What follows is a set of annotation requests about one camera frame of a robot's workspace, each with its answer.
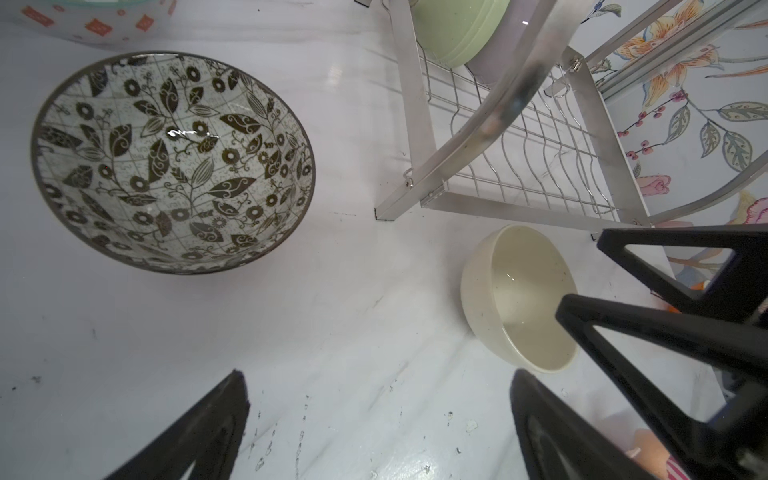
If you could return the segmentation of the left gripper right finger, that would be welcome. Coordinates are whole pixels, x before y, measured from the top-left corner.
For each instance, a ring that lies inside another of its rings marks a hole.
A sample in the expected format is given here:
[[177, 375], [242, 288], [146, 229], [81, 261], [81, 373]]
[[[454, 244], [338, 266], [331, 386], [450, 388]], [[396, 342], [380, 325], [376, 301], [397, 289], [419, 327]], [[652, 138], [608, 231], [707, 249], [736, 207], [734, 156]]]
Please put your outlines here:
[[530, 479], [651, 477], [528, 371], [515, 372], [510, 401]]

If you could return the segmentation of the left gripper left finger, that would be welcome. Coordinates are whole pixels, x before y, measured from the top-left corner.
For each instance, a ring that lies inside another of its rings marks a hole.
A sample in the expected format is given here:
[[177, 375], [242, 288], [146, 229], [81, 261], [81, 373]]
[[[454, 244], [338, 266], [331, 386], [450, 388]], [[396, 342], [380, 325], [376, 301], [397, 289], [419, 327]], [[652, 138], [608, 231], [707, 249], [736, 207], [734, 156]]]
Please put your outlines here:
[[111, 479], [228, 479], [250, 410], [244, 374], [232, 371]]

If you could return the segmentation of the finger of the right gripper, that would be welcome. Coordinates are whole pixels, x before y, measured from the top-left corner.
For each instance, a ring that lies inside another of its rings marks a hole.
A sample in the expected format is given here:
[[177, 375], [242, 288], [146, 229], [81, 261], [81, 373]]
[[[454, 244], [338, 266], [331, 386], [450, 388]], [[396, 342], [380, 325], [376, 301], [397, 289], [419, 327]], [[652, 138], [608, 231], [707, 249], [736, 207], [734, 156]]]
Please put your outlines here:
[[[631, 246], [698, 252], [687, 259], [670, 257], [678, 271], [667, 274]], [[765, 225], [606, 229], [597, 248], [683, 313], [745, 323], [767, 304]]]
[[690, 478], [766, 478], [765, 329], [575, 294], [555, 317]]

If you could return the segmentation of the cream bowl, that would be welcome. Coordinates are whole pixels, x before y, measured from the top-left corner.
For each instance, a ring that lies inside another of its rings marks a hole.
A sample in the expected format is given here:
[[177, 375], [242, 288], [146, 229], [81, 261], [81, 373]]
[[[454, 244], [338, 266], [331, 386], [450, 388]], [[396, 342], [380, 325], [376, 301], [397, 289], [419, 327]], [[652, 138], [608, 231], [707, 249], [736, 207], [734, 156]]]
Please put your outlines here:
[[506, 226], [486, 237], [464, 265], [460, 298], [482, 344], [519, 368], [566, 369], [579, 347], [555, 313], [577, 287], [555, 245], [539, 231]]

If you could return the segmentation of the steel two-tier dish rack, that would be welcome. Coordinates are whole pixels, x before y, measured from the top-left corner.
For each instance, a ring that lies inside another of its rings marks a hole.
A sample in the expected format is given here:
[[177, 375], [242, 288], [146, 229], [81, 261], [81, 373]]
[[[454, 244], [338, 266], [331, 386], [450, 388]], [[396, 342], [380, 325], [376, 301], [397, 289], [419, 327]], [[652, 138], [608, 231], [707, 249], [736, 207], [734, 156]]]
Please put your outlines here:
[[585, 59], [566, 49], [551, 76], [506, 71], [487, 89], [429, 59], [410, 6], [388, 4], [410, 165], [375, 210], [393, 221], [414, 206], [599, 232], [652, 227], [711, 208], [767, 172], [765, 157], [715, 190], [648, 211]]

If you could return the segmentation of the light green bowl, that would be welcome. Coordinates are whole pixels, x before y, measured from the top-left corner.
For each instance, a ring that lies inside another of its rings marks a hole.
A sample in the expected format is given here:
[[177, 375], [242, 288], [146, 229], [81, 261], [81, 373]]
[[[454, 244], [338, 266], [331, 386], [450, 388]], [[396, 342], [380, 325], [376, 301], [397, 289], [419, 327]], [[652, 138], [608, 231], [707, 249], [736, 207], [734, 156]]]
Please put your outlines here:
[[509, 0], [410, 1], [418, 44], [436, 63], [456, 68], [487, 44], [503, 19]]

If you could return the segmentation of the lilac purple bowl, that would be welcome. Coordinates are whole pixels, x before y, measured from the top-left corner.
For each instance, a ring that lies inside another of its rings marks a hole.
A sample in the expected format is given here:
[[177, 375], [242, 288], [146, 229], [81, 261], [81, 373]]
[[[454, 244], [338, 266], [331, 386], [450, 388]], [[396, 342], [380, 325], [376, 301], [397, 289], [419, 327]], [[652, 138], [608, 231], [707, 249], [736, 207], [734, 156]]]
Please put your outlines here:
[[467, 62], [475, 80], [491, 88], [508, 68], [507, 59], [520, 45], [521, 38], [538, 6], [536, 0], [511, 0], [485, 46]]

